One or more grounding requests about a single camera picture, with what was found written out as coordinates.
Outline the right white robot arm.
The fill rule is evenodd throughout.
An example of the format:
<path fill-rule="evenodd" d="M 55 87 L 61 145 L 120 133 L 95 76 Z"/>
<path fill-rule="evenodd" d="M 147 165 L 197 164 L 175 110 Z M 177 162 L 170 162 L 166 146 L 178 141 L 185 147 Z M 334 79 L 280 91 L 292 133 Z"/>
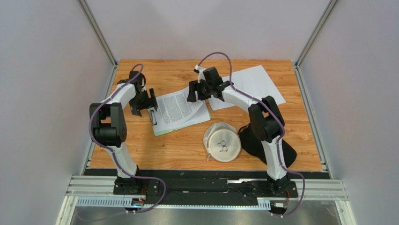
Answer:
<path fill-rule="evenodd" d="M 196 81 L 189 82 L 188 102 L 215 97 L 238 106 L 249 115 L 250 123 L 238 136 L 248 153 L 259 157 L 267 165 L 266 190 L 274 195 L 286 193 L 291 182 L 288 169 L 297 158 L 297 152 L 283 137 L 285 122 L 272 96 L 264 98 L 250 95 L 238 89 L 232 82 L 223 81 L 215 67 L 196 65 Z"/>

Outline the metal clipboard clip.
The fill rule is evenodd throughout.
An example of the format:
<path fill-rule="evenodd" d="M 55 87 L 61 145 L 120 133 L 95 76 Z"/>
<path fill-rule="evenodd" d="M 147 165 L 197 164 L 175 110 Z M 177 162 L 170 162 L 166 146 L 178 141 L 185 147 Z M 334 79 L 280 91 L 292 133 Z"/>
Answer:
<path fill-rule="evenodd" d="M 156 126 L 157 123 L 157 111 L 154 109 L 149 110 L 149 115 L 150 115 L 150 120 L 152 123 L 152 126 Z"/>

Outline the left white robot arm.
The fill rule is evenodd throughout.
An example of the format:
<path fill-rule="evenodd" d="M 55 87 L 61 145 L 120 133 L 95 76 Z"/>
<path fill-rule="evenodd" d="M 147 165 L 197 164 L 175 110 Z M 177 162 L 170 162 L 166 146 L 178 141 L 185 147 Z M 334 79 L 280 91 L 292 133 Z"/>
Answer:
<path fill-rule="evenodd" d="M 107 99 L 89 107 L 91 139 L 107 151 L 117 169 L 113 191 L 116 195 L 138 195 L 144 190 L 144 179 L 126 145 L 124 108 L 130 107 L 136 116 L 141 116 L 142 110 L 158 109 L 154 90 L 147 90 L 145 84 L 142 73 L 130 71 L 129 78 L 119 81 Z"/>

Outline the white paper sheet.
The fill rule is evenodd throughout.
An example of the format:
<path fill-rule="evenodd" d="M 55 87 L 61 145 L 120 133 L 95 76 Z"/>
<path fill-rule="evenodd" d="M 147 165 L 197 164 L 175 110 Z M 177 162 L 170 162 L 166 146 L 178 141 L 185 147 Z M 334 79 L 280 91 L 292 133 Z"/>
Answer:
<path fill-rule="evenodd" d="M 211 115 L 210 115 L 210 113 L 208 111 L 207 105 L 203 104 L 199 108 L 199 110 L 188 121 L 186 121 L 185 123 L 182 123 L 180 125 L 180 127 L 172 128 L 172 129 L 159 130 L 159 131 L 156 132 L 155 131 L 155 127 L 156 126 L 153 126 L 153 131 L 154 131 L 154 135 L 155 136 L 160 136 L 160 135 L 164 135 L 164 134 L 176 131 L 176 130 L 180 130 L 180 129 L 186 128 L 188 126 L 192 126 L 192 125 L 196 125 L 196 124 L 199 124 L 199 123 L 202 123 L 202 122 L 206 122 L 206 121 L 209 121 L 209 120 L 211 120 Z"/>
<path fill-rule="evenodd" d="M 256 97 L 272 96 L 277 105 L 286 100 L 262 65 L 246 68 L 232 73 L 232 82 L 239 90 Z"/>

